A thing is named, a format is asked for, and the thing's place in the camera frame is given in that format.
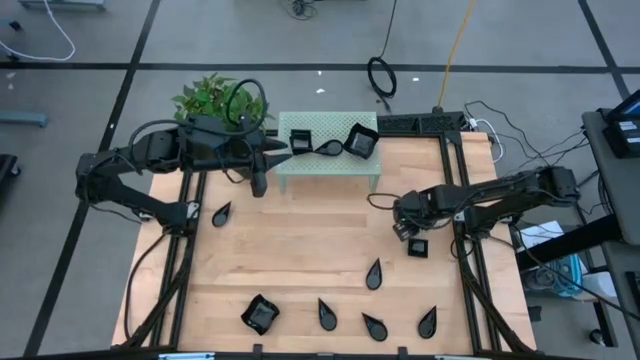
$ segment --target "potted plant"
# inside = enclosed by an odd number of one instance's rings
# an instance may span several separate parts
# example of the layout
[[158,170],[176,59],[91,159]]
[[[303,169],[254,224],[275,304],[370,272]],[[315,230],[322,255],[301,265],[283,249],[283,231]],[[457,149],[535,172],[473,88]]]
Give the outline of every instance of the potted plant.
[[[259,97],[254,99],[244,88],[238,90],[231,102],[229,110],[231,119],[227,119],[225,106],[233,87],[236,85],[236,83],[230,83],[233,80],[215,73],[211,76],[205,76],[200,81],[194,81],[193,87],[185,85],[182,89],[182,95],[174,96],[171,99],[177,108],[173,117],[178,121],[186,120],[189,115],[216,117],[225,124],[227,131],[237,130],[237,119],[245,112],[249,114],[252,123],[257,122],[260,120],[265,104]],[[274,119],[270,114],[267,114],[267,118]],[[265,125],[262,123],[261,129],[264,130],[264,127]]]

